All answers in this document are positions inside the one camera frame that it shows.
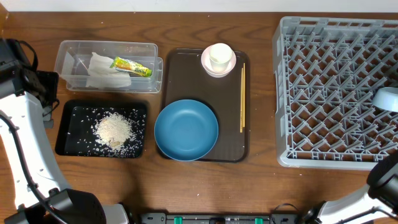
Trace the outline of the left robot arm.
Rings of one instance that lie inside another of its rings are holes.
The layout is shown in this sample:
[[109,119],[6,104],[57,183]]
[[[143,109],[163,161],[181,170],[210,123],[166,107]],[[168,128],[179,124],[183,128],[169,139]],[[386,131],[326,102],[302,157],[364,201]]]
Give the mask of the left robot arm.
[[1,139],[12,170],[17,212],[5,223],[132,223],[125,207],[102,205],[73,190],[63,176],[46,128],[59,105],[56,72],[38,70],[27,42],[1,39]]

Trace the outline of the small light blue bowl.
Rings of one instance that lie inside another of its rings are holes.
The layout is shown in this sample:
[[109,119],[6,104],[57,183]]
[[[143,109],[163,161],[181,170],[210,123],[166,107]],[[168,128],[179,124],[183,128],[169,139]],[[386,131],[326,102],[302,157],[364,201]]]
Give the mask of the small light blue bowl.
[[372,104],[382,110],[398,112],[398,92],[394,87],[380,88],[374,95]]

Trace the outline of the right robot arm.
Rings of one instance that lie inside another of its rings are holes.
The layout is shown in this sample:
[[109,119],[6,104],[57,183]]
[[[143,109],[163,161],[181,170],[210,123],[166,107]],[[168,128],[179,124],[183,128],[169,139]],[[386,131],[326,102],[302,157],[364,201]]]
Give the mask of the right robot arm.
[[397,219],[397,153],[370,171],[366,185],[339,200],[322,202],[297,223],[368,223],[378,218]]

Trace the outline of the cream cup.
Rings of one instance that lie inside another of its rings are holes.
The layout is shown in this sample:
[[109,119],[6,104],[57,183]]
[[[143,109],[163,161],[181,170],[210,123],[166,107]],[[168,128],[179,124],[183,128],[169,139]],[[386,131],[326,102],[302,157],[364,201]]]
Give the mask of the cream cup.
[[213,44],[210,47],[210,63],[211,67],[216,72],[223,72],[227,69],[228,64],[232,58],[232,49],[224,43]]

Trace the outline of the white napkin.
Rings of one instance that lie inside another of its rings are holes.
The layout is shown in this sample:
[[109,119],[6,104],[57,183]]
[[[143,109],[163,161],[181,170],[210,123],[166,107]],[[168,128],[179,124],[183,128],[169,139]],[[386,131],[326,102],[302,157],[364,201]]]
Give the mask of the white napkin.
[[123,88],[129,86],[131,84],[130,75],[111,68],[112,63],[113,59],[93,52],[88,67],[89,77],[86,87]]

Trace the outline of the large dark blue plate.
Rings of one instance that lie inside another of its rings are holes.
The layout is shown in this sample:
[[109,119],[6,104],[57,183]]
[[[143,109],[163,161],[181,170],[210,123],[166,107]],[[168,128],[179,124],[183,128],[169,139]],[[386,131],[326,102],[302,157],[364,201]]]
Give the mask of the large dark blue plate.
[[158,115],[154,137],[159,150],[176,161],[195,161],[207,155],[218,140],[214,112],[196,100],[178,100]]

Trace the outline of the yellow green snack wrapper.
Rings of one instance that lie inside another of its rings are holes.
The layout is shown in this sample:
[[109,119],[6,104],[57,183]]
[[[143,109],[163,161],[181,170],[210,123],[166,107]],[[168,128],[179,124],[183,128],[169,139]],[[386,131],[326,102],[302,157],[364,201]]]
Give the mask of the yellow green snack wrapper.
[[116,57],[113,60],[110,68],[114,68],[119,72],[135,73],[136,75],[140,75],[142,77],[150,77],[152,75],[151,69],[141,65],[140,63],[120,57]]

